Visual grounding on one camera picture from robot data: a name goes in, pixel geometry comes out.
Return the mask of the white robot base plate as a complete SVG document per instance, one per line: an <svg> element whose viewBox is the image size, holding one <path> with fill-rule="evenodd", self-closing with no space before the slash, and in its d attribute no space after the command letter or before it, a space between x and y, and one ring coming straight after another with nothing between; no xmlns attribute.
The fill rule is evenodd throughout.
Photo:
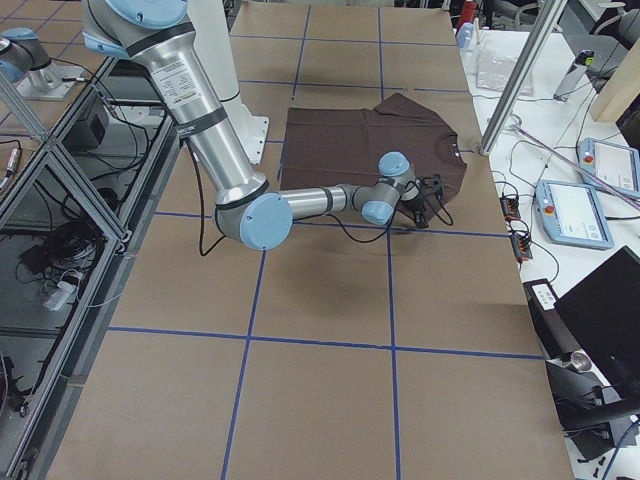
<svg viewBox="0 0 640 480"><path fill-rule="evenodd" d="M269 118L254 116L239 98L223 102L229 120L253 165L261 163L269 130Z"/></svg>

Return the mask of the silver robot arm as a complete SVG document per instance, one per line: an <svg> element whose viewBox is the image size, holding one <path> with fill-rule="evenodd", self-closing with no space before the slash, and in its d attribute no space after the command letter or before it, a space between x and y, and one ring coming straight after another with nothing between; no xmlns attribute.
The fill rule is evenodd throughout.
<svg viewBox="0 0 640 480"><path fill-rule="evenodd" d="M373 186L273 191L254 171L194 46L196 28L185 1L85 1L86 46L143 66L177 124L178 136L216 190L214 221L226 237L254 250L270 250L296 219L352 209L388 227L397 207L424 219L426 198L407 158L384 154Z"/></svg>

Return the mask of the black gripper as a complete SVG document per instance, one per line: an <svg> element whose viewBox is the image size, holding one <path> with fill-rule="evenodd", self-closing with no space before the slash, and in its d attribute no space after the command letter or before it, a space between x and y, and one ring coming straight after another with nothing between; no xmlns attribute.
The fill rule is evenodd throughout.
<svg viewBox="0 0 640 480"><path fill-rule="evenodd" d="M430 196L425 196L418 180L410 181L405 186L405 208L411 213L415 227L417 229L427 229L429 223L427 221L426 211L432 212L431 216L436 214L435 207L429 200Z"/></svg>

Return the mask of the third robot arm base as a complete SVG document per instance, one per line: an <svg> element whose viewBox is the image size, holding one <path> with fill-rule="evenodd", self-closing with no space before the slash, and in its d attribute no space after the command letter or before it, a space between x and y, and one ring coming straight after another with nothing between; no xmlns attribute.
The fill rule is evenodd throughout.
<svg viewBox="0 0 640 480"><path fill-rule="evenodd" d="M1 33L1 73L26 99L63 100L84 68L57 64L33 30L16 27Z"/></svg>

